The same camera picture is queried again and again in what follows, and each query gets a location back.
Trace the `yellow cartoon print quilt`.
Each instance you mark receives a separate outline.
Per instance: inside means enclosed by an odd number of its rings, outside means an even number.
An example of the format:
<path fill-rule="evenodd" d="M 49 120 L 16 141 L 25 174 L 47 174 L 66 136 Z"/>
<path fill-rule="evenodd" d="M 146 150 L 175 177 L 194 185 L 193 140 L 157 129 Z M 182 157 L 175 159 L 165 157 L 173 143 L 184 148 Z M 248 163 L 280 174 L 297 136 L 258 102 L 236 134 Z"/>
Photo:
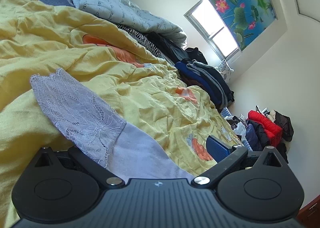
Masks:
<path fill-rule="evenodd" d="M 239 142 L 204 90 L 187 87 L 176 69 L 114 24 L 72 7 L 1 0 L 1 227 L 18 221 L 11 191 L 37 150 L 71 145 L 43 114 L 29 82 L 58 68 L 191 174 L 215 165 L 204 151 L 208 136 Z"/>

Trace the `floral patterned pillow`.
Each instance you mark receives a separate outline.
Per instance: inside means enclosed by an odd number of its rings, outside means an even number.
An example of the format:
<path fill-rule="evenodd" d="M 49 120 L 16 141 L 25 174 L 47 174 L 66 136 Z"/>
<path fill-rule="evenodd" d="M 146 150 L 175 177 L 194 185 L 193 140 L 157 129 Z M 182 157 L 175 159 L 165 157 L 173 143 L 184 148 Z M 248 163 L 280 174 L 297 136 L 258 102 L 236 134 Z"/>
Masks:
<path fill-rule="evenodd" d="M 222 60 L 215 69 L 221 74 L 224 81 L 228 84 L 231 80 L 232 74 L 234 73 L 234 69 L 229 66 L 226 59 Z"/>

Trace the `lotus flower roller blind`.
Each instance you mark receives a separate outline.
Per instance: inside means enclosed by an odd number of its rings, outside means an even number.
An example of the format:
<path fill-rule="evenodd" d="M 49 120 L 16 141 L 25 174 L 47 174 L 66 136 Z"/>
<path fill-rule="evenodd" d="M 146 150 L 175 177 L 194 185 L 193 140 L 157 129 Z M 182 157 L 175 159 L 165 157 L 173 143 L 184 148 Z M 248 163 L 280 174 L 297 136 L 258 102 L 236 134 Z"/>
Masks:
<path fill-rule="evenodd" d="M 208 0 L 243 51 L 277 19 L 271 0 Z"/>

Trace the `window with metal frame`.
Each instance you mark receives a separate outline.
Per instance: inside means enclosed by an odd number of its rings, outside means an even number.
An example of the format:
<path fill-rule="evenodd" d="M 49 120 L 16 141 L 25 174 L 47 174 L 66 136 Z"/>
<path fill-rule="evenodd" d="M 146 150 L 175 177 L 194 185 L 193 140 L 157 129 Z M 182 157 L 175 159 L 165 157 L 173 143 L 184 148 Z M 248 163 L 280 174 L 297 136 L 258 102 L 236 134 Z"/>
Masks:
<path fill-rule="evenodd" d="M 206 40 L 220 60 L 228 60 L 239 51 L 230 30 L 208 0 L 200 0 L 184 17 Z"/>

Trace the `lavender long sleeve top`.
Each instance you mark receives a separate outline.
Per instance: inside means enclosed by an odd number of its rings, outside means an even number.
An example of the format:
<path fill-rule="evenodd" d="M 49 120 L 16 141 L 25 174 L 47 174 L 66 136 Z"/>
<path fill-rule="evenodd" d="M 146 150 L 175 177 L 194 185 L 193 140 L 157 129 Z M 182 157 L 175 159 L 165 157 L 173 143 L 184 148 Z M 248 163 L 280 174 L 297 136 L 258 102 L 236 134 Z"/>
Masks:
<path fill-rule="evenodd" d="M 63 69 L 48 76 L 32 75 L 30 84 L 41 110 L 63 136 L 123 181 L 193 179 L 156 140 Z"/>

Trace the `red and dark clothes heap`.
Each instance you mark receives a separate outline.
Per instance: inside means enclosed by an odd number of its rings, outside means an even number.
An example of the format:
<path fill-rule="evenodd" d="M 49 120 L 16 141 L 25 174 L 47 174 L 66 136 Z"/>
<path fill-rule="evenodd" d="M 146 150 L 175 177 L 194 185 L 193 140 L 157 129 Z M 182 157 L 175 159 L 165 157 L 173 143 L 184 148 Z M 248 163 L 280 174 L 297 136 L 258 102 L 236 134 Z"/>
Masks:
<path fill-rule="evenodd" d="M 231 115 L 228 108 L 224 108 L 221 115 L 249 151 L 262 151 L 267 146 L 273 146 L 288 162 L 287 143 L 292 141 L 294 135 L 291 119 L 288 116 L 275 110 L 259 111 L 258 107 L 249 111 L 247 116 Z"/>

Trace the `light blue floral comforter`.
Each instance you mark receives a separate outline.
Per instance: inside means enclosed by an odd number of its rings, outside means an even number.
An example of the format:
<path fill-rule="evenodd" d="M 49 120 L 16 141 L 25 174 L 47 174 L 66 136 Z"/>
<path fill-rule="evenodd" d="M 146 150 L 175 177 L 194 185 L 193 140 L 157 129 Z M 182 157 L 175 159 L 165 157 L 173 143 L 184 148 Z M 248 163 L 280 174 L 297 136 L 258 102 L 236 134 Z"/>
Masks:
<path fill-rule="evenodd" d="M 112 23 L 128 26 L 140 33 L 156 32 L 180 47 L 187 44 L 187 35 L 180 26 L 140 9 L 129 0 L 72 1 L 75 8 Z"/>

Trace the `pile of dark folded clothes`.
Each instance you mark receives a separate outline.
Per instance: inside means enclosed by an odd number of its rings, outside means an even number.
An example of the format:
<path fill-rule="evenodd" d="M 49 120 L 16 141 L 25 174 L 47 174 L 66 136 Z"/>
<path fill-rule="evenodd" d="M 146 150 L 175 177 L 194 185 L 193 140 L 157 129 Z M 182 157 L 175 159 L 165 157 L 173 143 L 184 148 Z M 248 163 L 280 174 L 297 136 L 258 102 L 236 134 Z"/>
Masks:
<path fill-rule="evenodd" d="M 207 64 L 198 48 L 184 50 L 154 32 L 148 34 L 147 38 L 174 63 L 181 80 L 187 86 L 197 85 L 207 92 L 218 111 L 234 102 L 234 92 L 217 69 Z"/>

